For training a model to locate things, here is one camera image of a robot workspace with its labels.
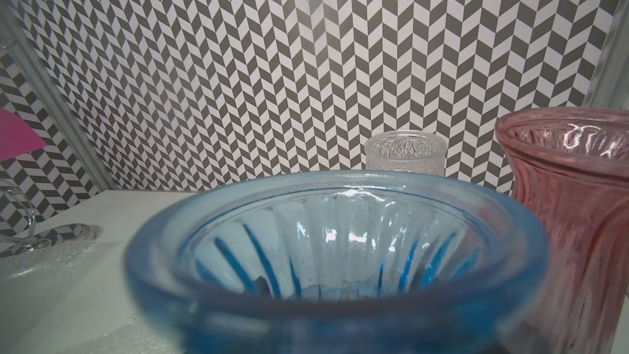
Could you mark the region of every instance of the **vase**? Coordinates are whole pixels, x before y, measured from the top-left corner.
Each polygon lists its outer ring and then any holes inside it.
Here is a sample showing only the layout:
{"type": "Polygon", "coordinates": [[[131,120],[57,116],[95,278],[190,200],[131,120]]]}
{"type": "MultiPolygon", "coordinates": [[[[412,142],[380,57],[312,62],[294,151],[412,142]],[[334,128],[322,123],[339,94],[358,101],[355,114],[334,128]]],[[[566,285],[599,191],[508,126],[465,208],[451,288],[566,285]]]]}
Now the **vase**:
{"type": "Polygon", "coordinates": [[[186,353],[478,354],[530,305],[546,232],[433,175],[319,171],[221,186],[131,240],[148,319],[186,353]]]}
{"type": "Polygon", "coordinates": [[[496,137],[552,251],[510,350],[609,353],[629,282],[629,112],[536,108],[501,117],[496,137]]]}

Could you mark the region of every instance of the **clear glass jar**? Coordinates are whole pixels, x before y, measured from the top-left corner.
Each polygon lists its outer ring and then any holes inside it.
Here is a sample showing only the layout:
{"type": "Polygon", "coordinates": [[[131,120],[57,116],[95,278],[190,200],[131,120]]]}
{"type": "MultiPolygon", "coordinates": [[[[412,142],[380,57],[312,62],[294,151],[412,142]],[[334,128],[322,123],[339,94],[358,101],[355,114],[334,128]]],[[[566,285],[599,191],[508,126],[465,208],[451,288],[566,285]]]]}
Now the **clear glass jar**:
{"type": "Polygon", "coordinates": [[[387,131],[365,143],[366,168],[443,177],[447,150],[445,140],[436,134],[418,130],[387,131]]]}

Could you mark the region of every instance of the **blue glass bowl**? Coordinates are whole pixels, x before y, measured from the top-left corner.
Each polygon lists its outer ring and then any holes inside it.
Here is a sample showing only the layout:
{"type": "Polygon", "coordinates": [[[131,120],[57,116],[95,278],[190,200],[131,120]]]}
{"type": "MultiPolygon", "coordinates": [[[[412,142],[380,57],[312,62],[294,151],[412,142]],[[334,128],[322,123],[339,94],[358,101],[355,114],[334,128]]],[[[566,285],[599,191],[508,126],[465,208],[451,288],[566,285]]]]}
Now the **blue glass bowl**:
{"type": "Polygon", "coordinates": [[[391,171],[280,175],[158,213],[131,292],[190,353],[475,353],[534,296],[546,233],[517,201],[391,171]]]}

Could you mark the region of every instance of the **white table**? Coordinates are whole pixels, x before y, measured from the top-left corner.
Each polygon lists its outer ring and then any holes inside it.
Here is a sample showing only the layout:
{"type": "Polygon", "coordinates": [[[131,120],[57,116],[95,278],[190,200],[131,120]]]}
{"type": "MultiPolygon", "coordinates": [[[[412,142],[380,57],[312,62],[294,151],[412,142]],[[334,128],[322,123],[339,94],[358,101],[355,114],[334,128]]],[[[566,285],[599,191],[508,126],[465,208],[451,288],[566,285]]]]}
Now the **white table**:
{"type": "MultiPolygon", "coordinates": [[[[38,225],[38,232],[63,224],[102,227],[99,247],[106,248],[94,268],[67,290],[38,322],[14,339],[3,353],[55,354],[98,339],[140,319],[122,273],[123,251],[133,233],[158,210],[190,193],[108,190],[38,225]]],[[[629,353],[629,306],[625,303],[611,354],[629,353]]]]}

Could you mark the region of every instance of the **herringbone pattern wallpaper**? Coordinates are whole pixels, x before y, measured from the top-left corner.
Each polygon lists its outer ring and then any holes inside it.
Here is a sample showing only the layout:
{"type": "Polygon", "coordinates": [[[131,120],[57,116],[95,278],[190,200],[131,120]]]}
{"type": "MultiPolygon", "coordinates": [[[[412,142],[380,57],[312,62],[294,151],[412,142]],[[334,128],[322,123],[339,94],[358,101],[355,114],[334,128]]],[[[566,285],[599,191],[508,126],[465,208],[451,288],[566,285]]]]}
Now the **herringbone pattern wallpaper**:
{"type": "MultiPolygon", "coordinates": [[[[6,52],[0,54],[0,107],[17,114],[48,144],[33,153],[0,162],[0,178],[18,185],[28,196],[37,221],[98,193],[20,68],[6,52]]],[[[0,195],[0,234],[13,236],[27,229],[23,215],[21,206],[0,195]]]]}
{"type": "Polygon", "coordinates": [[[360,169],[391,129],[506,191],[500,115],[581,105],[618,0],[10,0],[123,188],[360,169]]]}

